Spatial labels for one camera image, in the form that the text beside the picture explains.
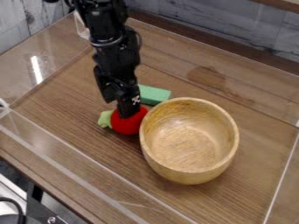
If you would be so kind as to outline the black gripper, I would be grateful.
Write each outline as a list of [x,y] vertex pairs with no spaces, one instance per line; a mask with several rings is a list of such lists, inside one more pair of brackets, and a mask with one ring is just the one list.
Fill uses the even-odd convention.
[[116,99],[116,109],[123,119],[140,111],[140,91],[135,87],[140,47],[140,35],[128,26],[116,43],[95,47],[93,74],[97,88],[107,103]]

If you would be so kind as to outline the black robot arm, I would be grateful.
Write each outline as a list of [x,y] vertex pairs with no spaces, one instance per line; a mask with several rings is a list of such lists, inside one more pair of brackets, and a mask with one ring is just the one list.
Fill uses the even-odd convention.
[[124,119],[140,111],[140,90],[136,68],[140,64],[141,38],[127,26],[128,11],[124,0],[64,0],[72,4],[95,49],[93,74],[107,103],[116,102]]

